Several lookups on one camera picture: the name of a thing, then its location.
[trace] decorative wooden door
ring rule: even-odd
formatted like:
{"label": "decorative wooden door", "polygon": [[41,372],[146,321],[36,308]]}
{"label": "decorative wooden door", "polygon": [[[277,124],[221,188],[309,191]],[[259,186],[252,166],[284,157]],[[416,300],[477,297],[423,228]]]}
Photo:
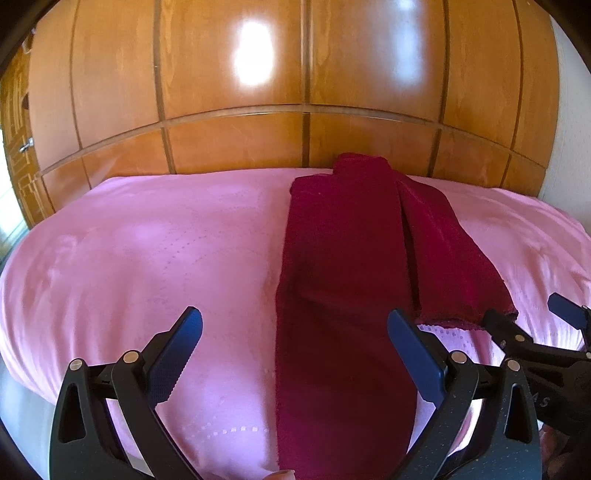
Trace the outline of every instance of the decorative wooden door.
{"label": "decorative wooden door", "polygon": [[0,79],[0,128],[12,186],[29,228],[54,213],[38,176],[28,112],[29,55],[22,48]]}

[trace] white wall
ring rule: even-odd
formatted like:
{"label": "white wall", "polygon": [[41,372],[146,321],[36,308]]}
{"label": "white wall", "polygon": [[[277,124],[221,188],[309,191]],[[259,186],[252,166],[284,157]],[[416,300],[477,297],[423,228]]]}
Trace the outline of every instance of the white wall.
{"label": "white wall", "polygon": [[560,69],[558,124],[539,198],[569,212],[591,233],[591,73],[552,22]]}

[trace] window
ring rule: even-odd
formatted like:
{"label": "window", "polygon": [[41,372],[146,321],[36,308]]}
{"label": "window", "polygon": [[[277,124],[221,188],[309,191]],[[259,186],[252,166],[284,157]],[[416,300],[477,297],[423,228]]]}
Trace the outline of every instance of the window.
{"label": "window", "polygon": [[4,157],[4,143],[0,135],[0,265],[25,233],[27,224],[12,189]]}

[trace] folded towel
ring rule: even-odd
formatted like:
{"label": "folded towel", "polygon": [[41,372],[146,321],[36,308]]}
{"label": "folded towel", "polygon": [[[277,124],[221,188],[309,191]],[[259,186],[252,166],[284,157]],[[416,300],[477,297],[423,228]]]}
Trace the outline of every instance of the folded towel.
{"label": "folded towel", "polygon": [[404,457],[417,392],[392,309],[464,329],[515,311],[442,192],[356,154],[294,181],[276,305],[279,464],[298,480],[383,478]]}

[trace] red cloth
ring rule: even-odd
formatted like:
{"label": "red cloth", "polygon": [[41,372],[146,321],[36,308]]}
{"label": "red cloth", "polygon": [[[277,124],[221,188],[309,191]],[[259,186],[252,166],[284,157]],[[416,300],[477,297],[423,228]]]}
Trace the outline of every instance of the red cloth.
{"label": "red cloth", "polygon": [[383,158],[341,155],[291,187],[277,289],[279,464],[298,480],[383,478],[406,454],[417,391],[388,313],[478,328],[514,312],[444,194]]}

